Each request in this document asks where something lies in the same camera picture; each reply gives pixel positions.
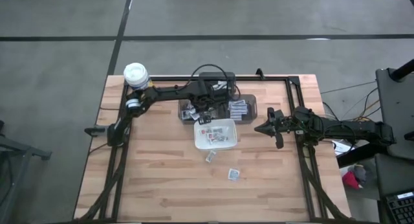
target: wooden table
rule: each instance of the wooden table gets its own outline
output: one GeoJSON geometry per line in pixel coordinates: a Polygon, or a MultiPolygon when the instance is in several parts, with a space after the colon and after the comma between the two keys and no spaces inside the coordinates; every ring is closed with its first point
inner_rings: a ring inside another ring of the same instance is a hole
{"type": "MultiPolygon", "coordinates": [[[[300,75],[300,81],[305,106],[324,115],[316,76],[300,75]]],[[[123,83],[123,76],[108,77],[101,107],[118,108],[123,83]]],[[[155,85],[183,83],[155,82],[155,85]]],[[[134,119],[118,221],[309,220],[293,134],[283,134],[285,147],[277,150],[275,138],[253,130],[267,119],[267,107],[290,115],[285,83],[239,81],[237,84],[242,94],[256,96],[258,117],[251,124],[237,125],[237,146],[218,151],[210,164],[205,161],[208,152],[194,146],[193,126],[183,125],[178,119],[177,101],[156,103],[145,115],[134,119]],[[241,172],[240,180],[227,179],[230,168],[241,172]]],[[[97,124],[112,124],[117,114],[118,111],[101,109],[97,124]]],[[[105,142],[105,137],[95,138],[91,149],[105,142]]],[[[102,191],[110,151],[104,147],[89,156],[75,218],[82,216],[102,191]]],[[[322,186],[349,216],[332,144],[321,142],[316,147],[316,158],[322,186]]],[[[312,197],[318,213],[314,191],[312,197]]]]}

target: pink object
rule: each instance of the pink object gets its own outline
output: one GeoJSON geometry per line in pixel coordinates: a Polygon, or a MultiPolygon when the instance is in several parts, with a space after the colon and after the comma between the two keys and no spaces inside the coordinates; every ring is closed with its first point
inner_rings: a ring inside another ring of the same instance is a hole
{"type": "Polygon", "coordinates": [[[356,178],[353,172],[347,172],[342,177],[342,181],[344,184],[349,185],[352,188],[360,189],[360,187],[358,186],[358,181],[356,181],[356,178]]]}

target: concrete floor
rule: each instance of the concrete floor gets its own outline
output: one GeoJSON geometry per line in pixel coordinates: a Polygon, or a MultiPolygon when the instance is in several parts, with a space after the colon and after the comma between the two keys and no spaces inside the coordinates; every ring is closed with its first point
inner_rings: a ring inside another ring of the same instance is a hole
{"type": "MultiPolygon", "coordinates": [[[[125,0],[0,0],[0,36],[115,36],[125,0]]],[[[133,0],[125,35],[412,34],[409,0],[133,0]]],[[[53,151],[30,163],[14,222],[72,217],[114,42],[0,42],[0,119],[12,139],[53,151]]],[[[316,74],[321,91],[370,82],[412,59],[414,39],[123,42],[115,74],[216,63],[238,74],[316,74]]],[[[375,84],[323,95],[342,116],[375,84]]],[[[345,118],[363,110],[356,106],[345,118]]],[[[379,113],[374,117],[380,119],[379,113]]],[[[357,219],[375,209],[350,198],[357,219]]]]}

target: keyboard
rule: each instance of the keyboard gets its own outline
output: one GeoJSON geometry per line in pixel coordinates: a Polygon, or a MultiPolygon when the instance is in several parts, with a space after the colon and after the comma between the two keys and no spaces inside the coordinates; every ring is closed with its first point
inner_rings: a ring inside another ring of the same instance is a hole
{"type": "Polygon", "coordinates": [[[386,197],[393,223],[414,223],[414,191],[386,197]]]}

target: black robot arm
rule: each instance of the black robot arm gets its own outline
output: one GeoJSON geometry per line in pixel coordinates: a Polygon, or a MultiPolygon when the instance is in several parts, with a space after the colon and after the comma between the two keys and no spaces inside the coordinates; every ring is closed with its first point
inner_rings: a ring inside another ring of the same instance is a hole
{"type": "Polygon", "coordinates": [[[151,105],[159,101],[189,100],[196,112],[200,114],[199,123],[211,122],[210,116],[205,115],[204,112],[211,107],[227,103],[235,92],[234,80],[227,80],[226,85],[218,89],[215,86],[219,80],[224,79],[220,77],[211,79],[201,73],[197,81],[184,86],[148,87],[145,90],[133,91],[127,96],[125,114],[107,129],[108,146],[121,146],[133,118],[144,114],[151,105]]]}
{"type": "Polygon", "coordinates": [[[322,139],[345,139],[351,143],[366,140],[379,146],[394,143],[391,126],[373,121],[340,121],[319,117],[311,109],[297,107],[290,117],[285,117],[281,110],[267,109],[268,120],[254,128],[255,131],[276,137],[276,146],[283,147],[281,133],[295,131],[300,140],[314,146],[322,139]]]}

